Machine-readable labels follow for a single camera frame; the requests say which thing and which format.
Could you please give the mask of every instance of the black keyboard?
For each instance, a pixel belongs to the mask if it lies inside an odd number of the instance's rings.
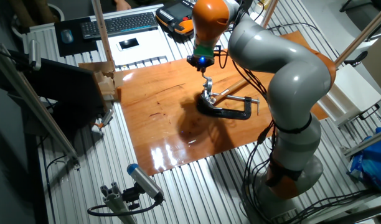
[[[152,12],[145,12],[130,16],[105,19],[108,36],[129,34],[133,32],[155,29],[158,26]],[[100,38],[98,24],[95,22],[81,23],[81,32],[84,39]]]

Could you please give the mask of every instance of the wooden tabletop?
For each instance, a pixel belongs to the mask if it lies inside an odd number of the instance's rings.
[[[308,47],[299,32],[283,37]],[[250,85],[234,95],[259,98],[259,116],[256,104],[252,104],[251,118],[245,121],[200,114],[195,99],[205,79],[185,59],[123,71],[122,75],[123,85],[118,88],[121,107],[138,164],[148,175],[256,141],[271,122],[266,101]],[[216,59],[205,75],[212,77],[214,93],[242,78],[230,58],[224,69]],[[255,75],[268,88],[273,74]],[[235,100],[223,100],[217,106],[235,110],[244,107],[243,102]],[[318,105],[312,112],[318,119],[327,118]]]

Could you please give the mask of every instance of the blue plastic bag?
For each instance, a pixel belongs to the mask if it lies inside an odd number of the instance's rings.
[[[348,166],[348,174],[374,184],[381,190],[381,141],[367,147],[355,155]]]

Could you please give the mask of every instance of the black cable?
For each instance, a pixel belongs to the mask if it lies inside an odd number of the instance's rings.
[[[313,26],[313,25],[305,23],[305,22],[294,22],[291,24],[284,24],[284,25],[280,24],[280,25],[277,25],[274,27],[267,28],[267,30],[273,30],[273,29],[279,30],[279,28],[282,28],[282,27],[296,26],[296,25],[302,25],[302,26],[312,28],[312,29],[316,30],[323,37],[323,34],[321,33],[321,31],[316,26]]]
[[[49,136],[49,133],[47,133],[44,138],[41,139],[41,141],[37,144],[37,146],[35,147],[36,149],[38,149],[38,147],[44,142],[44,140],[47,139],[47,137]]]
[[[65,156],[67,156],[67,155],[64,154],[64,155],[62,155],[62,156],[60,156],[60,157],[58,157],[58,158],[52,160],[52,161],[47,165],[47,168],[45,168],[45,171],[47,172],[49,166],[51,166],[51,165],[52,165],[55,161],[57,161],[58,159],[61,159],[61,158],[65,157]]]
[[[253,163],[254,155],[258,150],[258,146],[264,142],[264,140],[266,139],[266,135],[268,134],[269,130],[273,127],[273,125],[274,125],[274,122],[271,121],[271,123],[268,125],[268,127],[265,128],[264,131],[262,131],[260,133],[258,140],[257,140],[257,144],[253,148],[253,150],[251,151],[251,153],[247,159],[246,168],[245,168],[245,172],[243,174],[243,179],[242,179],[243,191],[245,193],[245,196],[246,196],[248,203],[250,205],[252,205],[252,208],[254,210],[256,210],[257,214],[259,214],[265,221],[268,221],[268,222],[269,222],[269,220],[264,215],[262,215],[260,205],[259,205],[258,199],[256,197],[255,189],[253,189],[253,196],[252,196],[252,193],[250,191],[250,184],[251,184],[250,183],[250,177],[252,177],[252,187],[253,187],[253,186],[255,186],[255,182],[256,182],[256,178],[257,178],[258,173],[269,163],[269,161],[270,161],[269,158],[267,160],[257,164],[253,168],[253,170],[250,170],[250,169],[251,169],[251,166]]]
[[[221,64],[221,56],[225,56],[225,61],[223,65]],[[228,60],[228,52],[224,50],[219,50],[218,59],[219,59],[220,68],[225,68],[225,66],[227,65],[227,60]]]
[[[49,106],[47,107],[47,109],[49,109],[49,108],[52,108],[52,112],[54,112],[54,106],[53,106],[53,104],[48,100],[48,98],[46,98],[46,97],[44,97],[45,98],[45,100],[48,102],[48,104],[49,104]]]
[[[361,190],[361,191],[354,192],[354,193],[347,194],[347,195],[321,199],[321,200],[313,203],[309,207],[305,208],[303,211],[299,212],[295,217],[284,222],[283,224],[290,224],[290,223],[293,223],[294,221],[297,221],[297,223],[301,223],[301,221],[305,220],[306,218],[310,217],[311,215],[313,215],[316,212],[319,212],[325,208],[339,206],[339,205],[346,205],[348,203],[351,203],[351,202],[357,200],[358,198],[361,198],[363,196],[367,196],[370,194],[374,194],[374,192],[372,190]],[[329,201],[329,200],[334,200],[334,199],[339,199],[339,200],[337,200],[335,202],[329,202],[328,204],[321,205],[320,207],[314,207],[316,204],[322,203],[325,200]]]
[[[239,24],[240,20],[242,19],[242,17],[246,14],[246,11],[244,10],[244,8],[242,7],[242,5],[239,6],[239,9],[238,9],[238,12],[237,12],[237,15],[236,15],[236,18],[233,22],[233,27],[232,27],[232,30],[234,30],[234,28]]]
[[[238,73],[252,86],[254,87],[260,94],[262,97],[264,97],[264,99],[266,100],[266,94],[267,94],[267,90],[266,88],[263,86],[262,82],[256,77],[254,76],[254,74],[252,74],[252,72],[250,70],[246,70],[246,69],[243,69],[246,73],[246,75],[250,78],[246,78],[246,76],[239,70],[239,68],[237,67],[235,61],[233,61],[233,65],[235,66],[236,70],[238,71]]]
[[[264,12],[264,8],[265,8],[265,5],[264,5],[263,2],[261,2],[261,0],[258,0],[258,2],[259,2],[260,4],[262,4],[263,7],[262,7],[261,12],[259,13],[259,15],[254,19],[254,21],[256,21],[256,20],[263,14],[263,12]]]
[[[41,145],[41,149],[42,149],[42,157],[43,157],[43,160],[44,160],[44,168],[46,169],[47,166],[45,165],[45,151],[44,151],[44,145],[42,144],[44,142],[44,140],[48,137],[49,134],[47,134],[42,140],[40,143],[38,143],[37,145],[37,148]],[[56,219],[55,219],[55,212],[54,212],[54,204],[52,203],[52,193],[51,193],[51,188],[50,188],[50,185],[49,185],[49,176],[48,176],[48,172],[45,173],[45,179],[47,181],[47,190],[48,190],[48,196],[49,196],[49,202],[50,202],[50,205],[51,205],[51,210],[52,210],[52,218],[54,219],[54,224],[56,224]]]
[[[10,56],[9,54],[5,54],[5,53],[2,52],[2,51],[0,51],[0,54],[3,55],[3,56],[5,56],[5,57],[7,57],[7,58],[12,59],[13,61],[15,61],[15,62],[17,62],[17,63],[19,63],[19,64],[21,64],[21,65],[24,65],[25,67],[29,67],[29,68],[33,69],[33,67],[32,67],[31,65],[29,65],[29,63],[27,63],[27,62],[23,62],[23,61],[21,61],[21,60],[18,60],[17,58],[14,58],[14,57]]]
[[[89,208],[87,210],[88,214],[96,216],[96,217],[115,217],[115,216],[123,216],[123,215],[135,215],[143,212],[147,212],[149,210],[152,210],[154,207],[159,205],[158,202],[155,202],[153,205],[151,205],[148,208],[143,208],[137,211],[132,211],[132,212],[119,212],[119,213],[99,213],[99,212],[93,212],[92,210],[99,209],[99,208],[106,208],[107,205],[97,205],[92,208]]]

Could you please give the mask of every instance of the computer mouse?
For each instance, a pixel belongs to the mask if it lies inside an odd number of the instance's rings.
[[[60,36],[62,37],[62,42],[65,44],[70,44],[73,42],[73,35],[70,29],[64,29],[60,32]]]

